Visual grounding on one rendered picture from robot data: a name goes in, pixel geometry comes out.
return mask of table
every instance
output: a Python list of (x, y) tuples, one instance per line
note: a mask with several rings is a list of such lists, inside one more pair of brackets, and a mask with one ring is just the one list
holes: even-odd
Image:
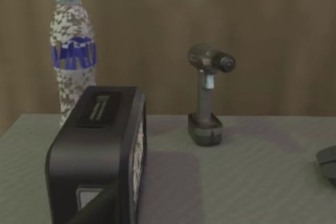
[[(186, 116), (148, 116), (140, 224), (335, 223), (336, 189), (315, 154), (336, 144), (336, 118), (219, 118), (225, 142), (199, 147)], [(0, 138), (0, 223), (51, 223), (44, 160), (58, 122), (23, 114)]]

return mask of brown curtain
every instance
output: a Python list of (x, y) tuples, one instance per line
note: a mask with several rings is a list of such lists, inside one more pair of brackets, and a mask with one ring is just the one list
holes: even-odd
[[(83, 0), (98, 83), (136, 85), (149, 113), (195, 109), (195, 42), (232, 54), (216, 76), (217, 114), (336, 113), (336, 0)], [(54, 0), (0, 0), (0, 132), (21, 113), (58, 113), (49, 49)]]

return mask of computer mouse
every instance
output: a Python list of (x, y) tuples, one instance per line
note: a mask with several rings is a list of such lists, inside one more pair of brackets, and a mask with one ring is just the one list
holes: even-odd
[(322, 175), (336, 186), (336, 145), (319, 151), (316, 158)]

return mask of table surface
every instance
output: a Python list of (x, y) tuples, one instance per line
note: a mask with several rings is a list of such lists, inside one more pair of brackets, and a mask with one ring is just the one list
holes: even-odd
[[(44, 161), (59, 130), (59, 118), (24, 114), (0, 138), (0, 223), (51, 223)], [(150, 153), (195, 157), (202, 223), (335, 223), (336, 189), (320, 175), (315, 155), (336, 144), (336, 118), (219, 118), (225, 142), (199, 147), (187, 133), (186, 116), (148, 116)]]

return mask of bottle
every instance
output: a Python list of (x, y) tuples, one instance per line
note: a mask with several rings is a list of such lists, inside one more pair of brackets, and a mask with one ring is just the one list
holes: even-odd
[(81, 0), (56, 0), (50, 45), (63, 126), (86, 87), (96, 85), (96, 44)]

